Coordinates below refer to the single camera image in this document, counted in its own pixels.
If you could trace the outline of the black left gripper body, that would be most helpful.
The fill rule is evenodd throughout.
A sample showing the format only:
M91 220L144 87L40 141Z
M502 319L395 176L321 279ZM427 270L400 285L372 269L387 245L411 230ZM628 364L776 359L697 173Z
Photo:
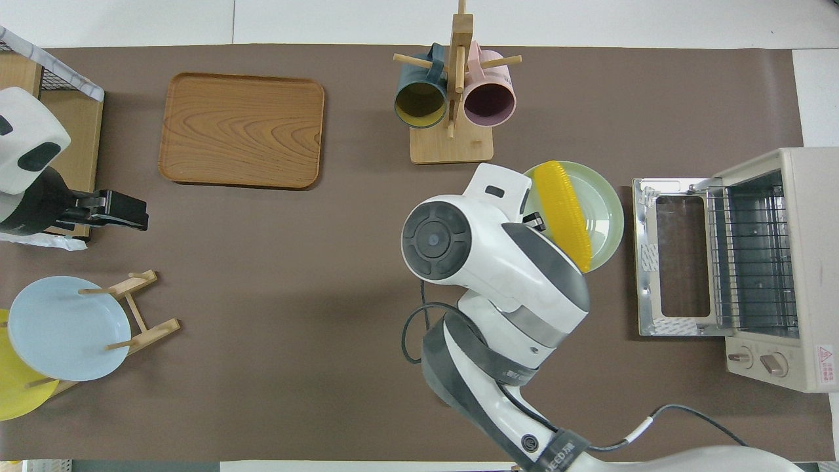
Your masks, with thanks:
M119 192L112 190L71 190L71 206L63 211L62 223L92 227L109 224L122 226L123 222L111 214L111 204L118 199L118 195Z

